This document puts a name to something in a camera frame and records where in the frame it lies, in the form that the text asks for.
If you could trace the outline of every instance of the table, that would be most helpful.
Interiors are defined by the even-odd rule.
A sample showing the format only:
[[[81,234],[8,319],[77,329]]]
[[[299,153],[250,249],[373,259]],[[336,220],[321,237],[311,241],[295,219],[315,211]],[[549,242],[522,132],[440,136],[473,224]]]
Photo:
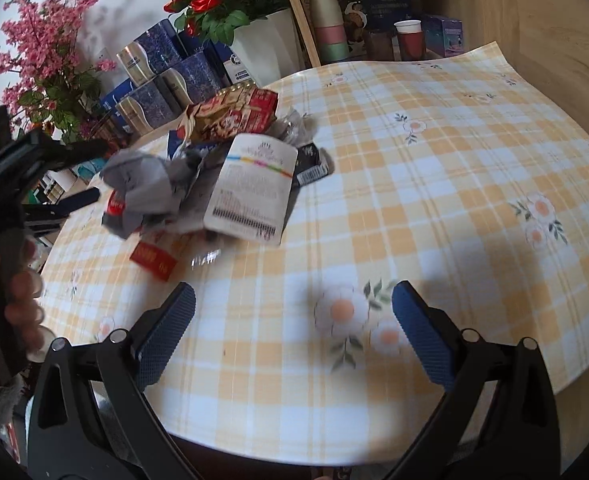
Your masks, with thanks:
[[[148,400],[171,433],[290,463],[394,459],[436,406],[391,316],[395,280],[488,340],[535,337],[556,392],[589,367],[589,137],[496,44],[273,88],[335,165],[302,189],[281,246],[232,242],[156,282],[128,261],[136,240],[100,227],[100,184],[44,269],[46,325],[87,343],[190,282],[197,314]]]

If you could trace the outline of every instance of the barcode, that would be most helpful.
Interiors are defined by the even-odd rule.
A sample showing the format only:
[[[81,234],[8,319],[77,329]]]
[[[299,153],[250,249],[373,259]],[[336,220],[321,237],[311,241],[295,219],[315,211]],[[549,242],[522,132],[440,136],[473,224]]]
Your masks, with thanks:
[[[309,168],[308,170],[302,171],[296,176],[296,178],[299,182],[299,186],[307,186],[308,184],[313,183],[319,178],[328,176],[328,174],[329,170],[327,168],[327,165],[321,164],[320,166],[314,166],[312,168]]]
[[[252,218],[240,215],[238,213],[235,213],[234,211],[221,209],[220,207],[215,207],[214,211],[212,211],[212,214],[214,216],[230,220],[231,222],[236,222],[237,224],[252,227],[253,229],[256,229],[258,235],[261,238],[264,238],[265,240],[270,240],[270,238],[272,238],[274,236],[274,233],[276,232],[276,228],[274,226],[268,225],[263,222],[259,222],[257,220],[253,220]]]

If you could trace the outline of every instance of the brown cup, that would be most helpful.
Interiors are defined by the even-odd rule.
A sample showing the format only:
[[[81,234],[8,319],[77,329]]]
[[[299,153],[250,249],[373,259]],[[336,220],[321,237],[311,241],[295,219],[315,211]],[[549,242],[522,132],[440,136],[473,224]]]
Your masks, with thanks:
[[[425,34],[423,31],[408,34],[397,32],[397,38],[399,38],[401,60],[423,61],[425,59]]]
[[[388,30],[364,30],[363,42],[370,61],[394,61],[392,36]]]

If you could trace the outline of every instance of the blue gripper pad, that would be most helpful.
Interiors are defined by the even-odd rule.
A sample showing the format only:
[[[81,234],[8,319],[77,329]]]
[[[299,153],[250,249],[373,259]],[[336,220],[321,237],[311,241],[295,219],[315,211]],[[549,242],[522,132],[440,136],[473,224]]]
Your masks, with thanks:
[[[133,348],[134,358],[139,363],[134,381],[140,392],[149,384],[159,381],[195,310],[194,289],[181,282],[163,305],[144,312],[132,328],[131,333],[146,330],[142,340],[137,342],[137,347]]]
[[[401,282],[394,287],[392,291],[394,315],[399,320],[427,376],[433,383],[440,384],[446,392],[449,392],[456,376],[455,355],[452,347],[434,327],[430,319],[431,310],[447,317],[442,311],[430,309],[409,282]]]

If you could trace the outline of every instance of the human hand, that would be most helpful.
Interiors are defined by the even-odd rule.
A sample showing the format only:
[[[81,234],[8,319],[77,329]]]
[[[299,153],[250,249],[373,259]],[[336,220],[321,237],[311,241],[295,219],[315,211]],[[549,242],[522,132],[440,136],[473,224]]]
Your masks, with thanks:
[[[30,261],[35,252],[34,243],[26,242],[25,261]],[[14,301],[6,306],[5,317],[18,329],[25,343],[26,352],[39,350],[44,344],[43,335],[39,330],[39,324],[43,321],[43,309],[33,299],[40,293],[40,289],[40,276],[30,270],[16,274],[10,283]]]

